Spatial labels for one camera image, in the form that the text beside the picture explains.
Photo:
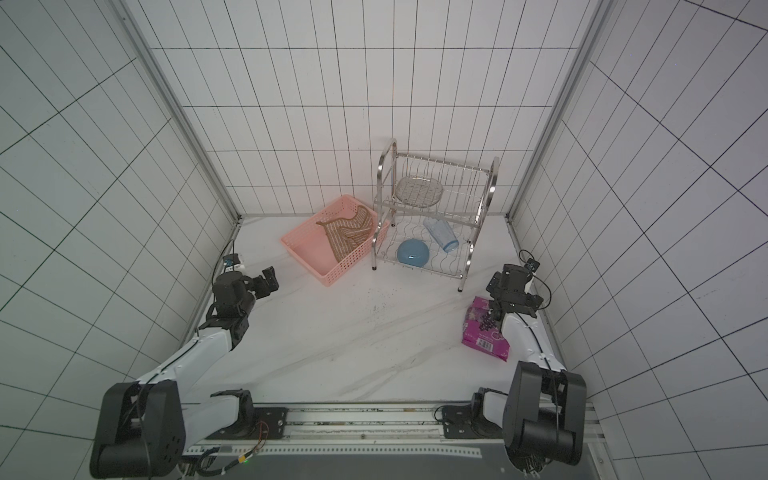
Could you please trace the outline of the brown striped square dishcloth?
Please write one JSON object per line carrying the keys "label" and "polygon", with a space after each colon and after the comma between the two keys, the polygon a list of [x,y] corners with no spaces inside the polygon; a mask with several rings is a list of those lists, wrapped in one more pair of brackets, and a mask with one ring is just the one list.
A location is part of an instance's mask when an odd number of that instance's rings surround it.
{"label": "brown striped square dishcloth", "polygon": [[339,217],[316,224],[322,227],[335,260],[341,263],[366,244],[373,227],[373,215],[367,207],[357,206],[351,218]]}

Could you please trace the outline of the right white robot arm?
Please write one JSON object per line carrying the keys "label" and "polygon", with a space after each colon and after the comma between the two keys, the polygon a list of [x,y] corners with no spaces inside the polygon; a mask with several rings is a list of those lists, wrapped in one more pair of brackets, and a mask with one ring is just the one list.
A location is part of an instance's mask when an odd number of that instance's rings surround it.
{"label": "right white robot arm", "polygon": [[582,458],[587,386],[566,369],[545,338],[537,313],[542,296],[529,291],[540,264],[529,258],[506,264],[467,309],[464,345],[507,361],[519,357],[511,385],[501,392],[500,417],[486,413],[481,387],[466,405],[441,405],[433,418],[447,439],[501,439],[510,463],[525,475],[538,476],[552,462],[577,465]]}

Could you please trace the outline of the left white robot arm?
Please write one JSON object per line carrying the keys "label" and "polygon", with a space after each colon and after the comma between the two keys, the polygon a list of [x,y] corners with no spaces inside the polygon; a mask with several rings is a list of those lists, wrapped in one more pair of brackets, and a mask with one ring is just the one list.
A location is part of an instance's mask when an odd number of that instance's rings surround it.
{"label": "left white robot arm", "polygon": [[92,477],[165,476],[189,447],[209,436],[254,441],[217,470],[206,469],[205,462],[220,453],[218,447],[203,452],[194,465],[201,477],[224,475],[248,461],[267,439],[281,437],[276,420],[259,412],[247,390],[218,391],[200,404],[185,400],[194,384],[240,344],[255,302],[278,288],[272,267],[257,277],[233,268],[215,278],[213,302],[195,336],[152,371],[104,394],[91,450]]}

